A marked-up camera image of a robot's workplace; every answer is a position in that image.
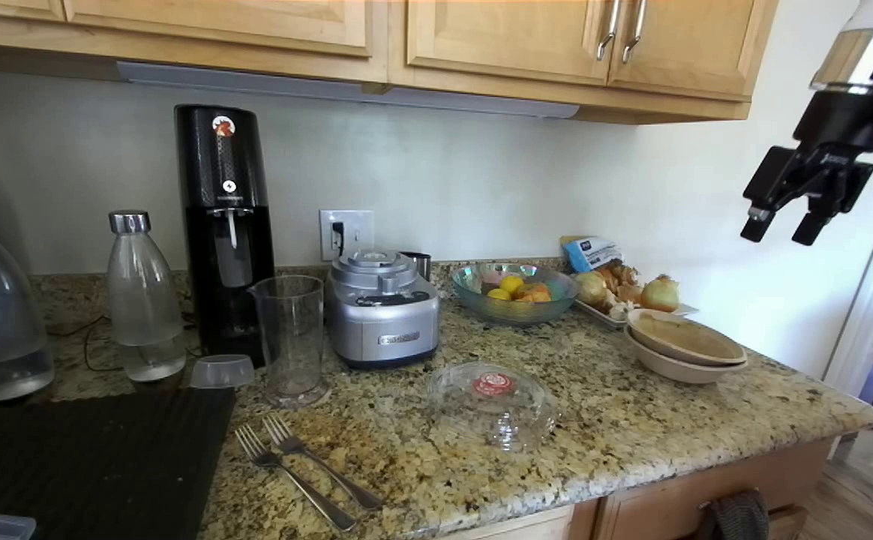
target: robotic arm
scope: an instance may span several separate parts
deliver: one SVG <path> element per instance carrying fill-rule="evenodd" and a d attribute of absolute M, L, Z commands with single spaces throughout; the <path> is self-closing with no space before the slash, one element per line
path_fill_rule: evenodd
<path fill-rule="evenodd" d="M 760 243 L 781 206 L 806 197 L 796 243 L 812 245 L 818 230 L 850 214 L 873 175 L 855 163 L 873 153 L 873 0 L 863 0 L 812 78 L 817 95 L 796 126 L 797 146 L 772 146 L 744 188 L 750 216 L 741 237 Z"/>

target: white wall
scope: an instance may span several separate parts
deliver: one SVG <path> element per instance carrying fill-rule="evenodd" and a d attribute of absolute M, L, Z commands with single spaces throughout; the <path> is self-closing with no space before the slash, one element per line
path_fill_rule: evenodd
<path fill-rule="evenodd" d="M 737 237 L 744 183 L 790 145 L 806 80 L 855 0 L 781 3 L 744 122 L 598 126 L 0 74 L 0 233 L 34 274 L 102 274 L 104 214 L 147 206 L 185 266 L 174 106 L 257 115 L 280 266 L 318 261 L 318 206 L 376 210 L 378 243 L 452 257 L 556 254 L 598 230 L 673 274 L 700 317 L 818 375 L 873 248 L 873 180 L 812 248 L 803 201 Z"/>

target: fork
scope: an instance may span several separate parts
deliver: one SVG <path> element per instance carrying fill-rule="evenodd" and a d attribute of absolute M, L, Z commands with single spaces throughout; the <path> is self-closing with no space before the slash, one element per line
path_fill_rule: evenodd
<path fill-rule="evenodd" d="M 249 428 L 249 425 L 236 425 L 233 428 L 236 444 L 245 450 L 245 457 L 265 468 L 265 470 L 284 470 L 287 480 L 312 501 L 312 508 L 329 518 L 340 531 L 350 529 L 353 518 L 340 509 L 329 498 L 324 498 L 321 493 L 316 493 L 302 476 L 296 476 L 290 468 L 284 468 L 282 457 L 266 450 L 260 444 L 260 439 Z"/>
<path fill-rule="evenodd" d="M 348 484 L 348 480 L 344 480 L 341 475 L 336 475 L 328 463 L 321 463 L 321 457 L 318 457 L 307 441 L 300 441 L 300 439 L 287 428 L 287 423 L 282 423 L 280 416 L 277 416 L 277 421 L 265 421 L 265 432 L 272 439 L 272 444 L 277 444 L 282 454 L 300 454 L 300 457 L 312 458 L 318 468 L 324 468 L 336 484 L 344 485 L 344 493 L 353 495 L 358 504 L 364 504 L 367 509 L 381 509 L 381 501 L 378 501 L 372 493 L 367 493 L 367 488 Z"/>

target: fruit bowl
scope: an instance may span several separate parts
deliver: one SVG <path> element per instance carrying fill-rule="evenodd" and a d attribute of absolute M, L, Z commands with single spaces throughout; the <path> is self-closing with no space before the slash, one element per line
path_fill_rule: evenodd
<path fill-rule="evenodd" d="M 579 289 L 541 265 L 458 265 L 451 270 L 452 296 L 489 325 L 542 325 L 563 314 Z"/>

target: ceramic bowl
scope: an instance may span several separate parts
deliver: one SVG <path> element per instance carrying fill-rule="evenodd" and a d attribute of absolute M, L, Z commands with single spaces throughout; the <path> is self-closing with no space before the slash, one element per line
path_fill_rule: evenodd
<path fill-rule="evenodd" d="M 686 364 L 737 365 L 746 361 L 736 338 L 676 313 L 634 308 L 627 328 L 643 345 Z"/>
<path fill-rule="evenodd" d="M 542 282 L 550 289 L 550 299 L 491 299 L 485 296 L 489 289 L 496 289 L 506 274 L 518 274 L 527 285 Z M 579 289 L 570 275 L 538 266 L 538 265 L 458 265 L 451 274 L 452 296 L 461 308 L 472 314 L 489 320 L 489 325 L 542 325 L 559 314 L 563 314 L 576 296 Z"/>
<path fill-rule="evenodd" d="M 682 383 L 718 383 L 724 375 L 746 370 L 746 364 L 736 364 L 736 365 L 685 364 L 677 356 L 667 356 L 667 355 L 643 345 L 631 331 L 624 331 L 624 335 L 649 371 L 658 371 L 658 375 L 682 380 Z"/>

